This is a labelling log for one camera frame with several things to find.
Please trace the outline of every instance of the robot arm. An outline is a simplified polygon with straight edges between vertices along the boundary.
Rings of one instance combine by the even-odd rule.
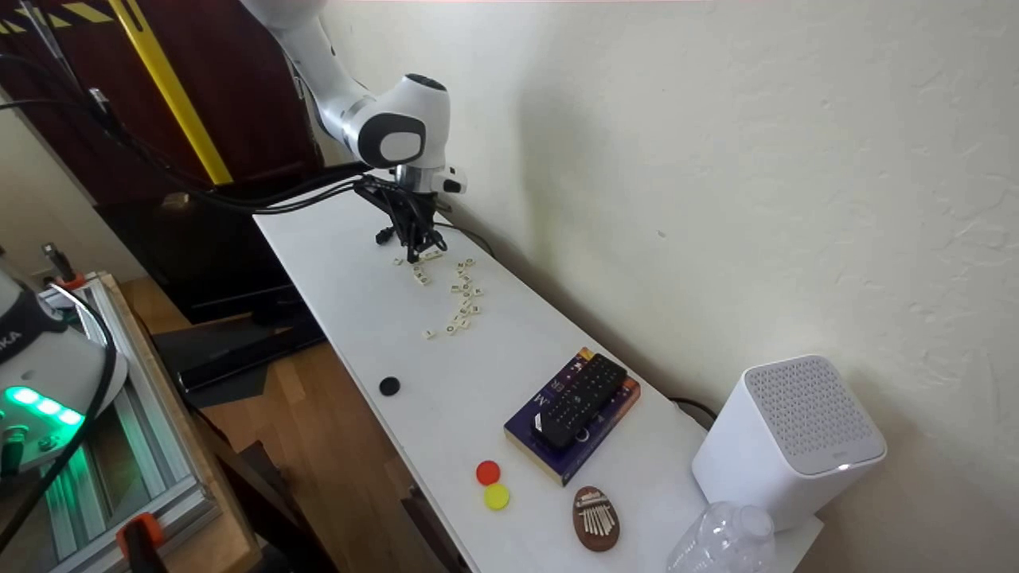
[[[447,175],[451,95],[447,87],[409,72],[372,95],[348,77],[315,19],[324,0],[244,0],[278,39],[314,88],[324,131],[361,164],[396,170],[416,195],[459,190]]]

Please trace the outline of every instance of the plastic container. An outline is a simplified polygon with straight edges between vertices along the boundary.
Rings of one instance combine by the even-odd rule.
[[[667,573],[766,573],[774,526],[766,508],[715,504],[677,544]]]

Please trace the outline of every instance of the black cable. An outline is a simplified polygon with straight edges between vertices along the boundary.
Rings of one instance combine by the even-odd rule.
[[[101,115],[93,99],[81,99],[78,88],[69,88],[60,77],[55,77],[52,71],[40,68],[34,60],[30,57],[19,57],[19,55],[8,55],[0,50],[0,65],[19,65],[32,72],[40,72],[45,84],[52,87],[60,87],[64,94],[69,94],[69,99],[32,99],[32,105],[69,105],[75,110],[85,115],[113,143],[117,143],[126,152],[131,152],[135,160],[142,160],[146,170],[154,170],[155,175],[162,175],[165,181],[180,185],[186,195],[204,202],[204,205],[214,205],[219,209],[232,209],[232,213],[261,213],[261,217],[278,217],[278,213],[293,213],[293,209],[303,209],[303,206],[314,206],[314,205],[323,205],[330,198],[339,198],[345,190],[353,190],[352,181],[335,181],[331,188],[314,195],[314,198],[303,198],[303,202],[290,202],[290,205],[278,205],[284,198],[293,198],[293,195],[303,195],[323,181],[303,181],[303,185],[293,185],[293,188],[284,188],[270,198],[258,198],[258,202],[244,202],[244,198],[230,198],[230,195],[216,195],[199,181],[187,181],[180,170],[173,170],[165,160],[155,160],[155,152],[143,149],[127,131],[117,126],[117,122],[113,122],[110,115]]]
[[[64,293],[75,306],[85,309],[93,315],[93,321],[99,326],[107,347],[101,347],[101,373],[99,373],[99,384],[93,391],[90,410],[84,418],[84,428],[69,437],[69,443],[60,448],[60,455],[52,462],[52,469],[42,474],[42,481],[34,483],[34,489],[23,499],[23,505],[9,516],[9,522],[0,532],[0,555],[9,547],[13,536],[26,526],[26,519],[32,516],[34,504],[45,498],[45,489],[59,481],[59,474],[66,469],[66,462],[75,459],[75,453],[84,447],[84,440],[93,432],[97,418],[101,410],[107,391],[114,380],[114,366],[117,366],[117,349],[114,349],[114,339],[110,331],[110,326],[101,321],[101,315],[78,293],[55,287],[59,293]]]
[[[84,88],[84,79],[75,72],[69,60],[66,60],[66,50],[55,31],[55,17],[40,11],[34,0],[19,0],[23,2],[23,17],[34,27],[34,35],[42,39],[42,44],[52,50],[55,65],[64,71],[64,77],[69,79],[69,87],[78,94],[85,94]]]
[[[34,109],[34,105],[69,105],[64,99],[13,99],[13,101],[0,101],[0,110],[8,109]]]
[[[695,397],[680,397],[680,395],[669,395],[673,405],[680,405],[681,410],[687,410],[695,418],[695,410],[704,418],[699,420],[704,431],[715,428],[715,420],[719,418],[715,407],[707,407],[704,400],[695,400]]]

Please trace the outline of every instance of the white table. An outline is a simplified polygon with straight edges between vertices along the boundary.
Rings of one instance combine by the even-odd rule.
[[[602,349],[587,331],[455,228],[443,228],[451,254],[423,264],[429,285],[422,287],[397,264],[397,246],[375,246],[388,221],[356,195],[258,217],[258,225],[471,570],[667,568],[673,544],[704,508],[687,471],[704,431],[687,413],[644,384],[635,410],[561,487],[503,425],[579,347]],[[464,259],[484,291],[480,315],[461,333],[428,340],[459,309],[451,287]],[[386,377],[401,380],[396,397],[380,395]],[[503,464],[512,489],[507,512],[480,504],[480,459]],[[572,504],[584,483],[602,487],[621,516],[621,542],[610,555],[591,555],[573,536]],[[818,532],[823,522],[807,522],[781,536],[771,570],[796,570]]]

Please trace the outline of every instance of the green light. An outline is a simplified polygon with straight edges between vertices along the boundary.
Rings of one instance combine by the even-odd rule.
[[[17,384],[17,390],[8,390],[8,397],[17,400],[17,405],[34,405],[40,391]]]
[[[78,425],[84,425],[84,413],[64,407],[60,425],[78,428]]]
[[[34,405],[34,410],[42,410],[42,413],[59,413],[60,410],[60,405],[59,400],[52,400],[52,397],[42,397],[40,405]]]

